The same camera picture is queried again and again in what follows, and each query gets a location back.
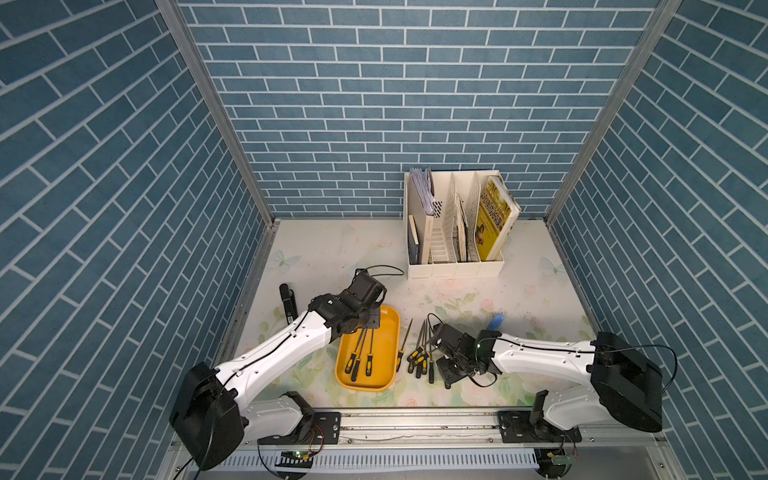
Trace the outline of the file tool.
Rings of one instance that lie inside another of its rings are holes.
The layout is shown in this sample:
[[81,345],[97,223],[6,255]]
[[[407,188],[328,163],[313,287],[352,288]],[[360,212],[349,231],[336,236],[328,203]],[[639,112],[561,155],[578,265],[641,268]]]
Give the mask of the file tool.
[[365,375],[366,377],[371,377],[373,373],[373,360],[374,360],[374,338],[375,338],[375,331],[369,330],[368,334],[369,339],[369,348],[368,348],[368,354],[366,358],[366,366],[365,366]]
[[358,345],[358,347],[355,350],[354,363],[353,363],[353,367],[352,367],[351,374],[350,374],[350,379],[351,379],[351,381],[353,383],[355,383],[357,381],[357,379],[358,379],[359,370],[360,370],[360,364],[361,364],[361,361],[362,361],[362,354],[363,354],[363,349],[364,349],[364,344],[365,344],[365,340],[366,340],[366,337],[367,337],[367,333],[368,333],[367,329],[364,329],[362,331],[361,336],[359,338],[359,345]]
[[426,360],[427,360],[426,345],[425,345],[425,352],[419,358],[419,360],[420,360],[420,362],[417,365],[409,365],[408,366],[408,372],[410,374],[413,374],[417,379],[419,379],[423,375],[427,374],[427,368],[425,367]]
[[429,322],[427,320],[424,320],[419,330],[416,346],[414,350],[407,357],[407,361],[409,365],[417,365],[420,362],[419,358],[425,352],[425,345],[427,343],[428,333],[429,333]]
[[400,348],[398,349],[397,358],[396,358],[395,373],[398,373],[400,368],[401,368],[402,359],[404,357],[405,347],[406,347],[408,335],[409,335],[410,330],[412,328],[412,324],[413,324],[413,319],[411,319],[409,321],[408,326],[407,326],[406,331],[405,331],[405,334],[402,337],[401,345],[400,345]]
[[433,327],[431,322],[427,321],[427,335],[426,335],[427,360],[426,360],[425,367],[427,368],[428,382],[430,384],[435,383],[432,336],[433,336]]

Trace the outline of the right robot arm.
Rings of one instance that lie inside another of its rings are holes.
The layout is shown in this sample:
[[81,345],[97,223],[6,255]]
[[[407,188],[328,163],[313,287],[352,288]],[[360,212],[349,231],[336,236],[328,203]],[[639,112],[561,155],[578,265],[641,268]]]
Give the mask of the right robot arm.
[[616,334],[555,342],[495,330],[471,336],[441,324],[429,343],[442,354],[437,366],[447,387],[484,374],[532,374],[567,382],[563,390],[537,392],[526,414],[500,414],[502,430],[523,441],[578,440],[580,426],[608,420],[641,432],[662,429],[661,369],[642,347]]

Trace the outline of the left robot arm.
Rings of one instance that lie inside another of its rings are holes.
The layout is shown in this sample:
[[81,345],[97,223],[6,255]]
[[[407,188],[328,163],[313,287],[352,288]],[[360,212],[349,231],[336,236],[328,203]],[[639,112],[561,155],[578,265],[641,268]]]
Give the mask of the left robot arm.
[[302,438],[312,407],[295,392],[276,400],[258,395],[301,360],[379,315],[386,287],[365,269],[356,270],[339,294],[313,298],[306,310],[277,334],[247,352],[211,367],[186,372],[170,410],[169,423],[199,471],[211,470],[234,453],[245,437]]

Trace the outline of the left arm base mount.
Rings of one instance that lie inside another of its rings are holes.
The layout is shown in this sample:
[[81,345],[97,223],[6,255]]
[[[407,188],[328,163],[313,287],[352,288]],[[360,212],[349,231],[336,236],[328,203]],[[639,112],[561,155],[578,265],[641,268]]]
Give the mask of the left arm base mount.
[[273,400],[253,401],[242,414],[243,442],[264,445],[336,445],[340,411],[314,408],[297,392]]

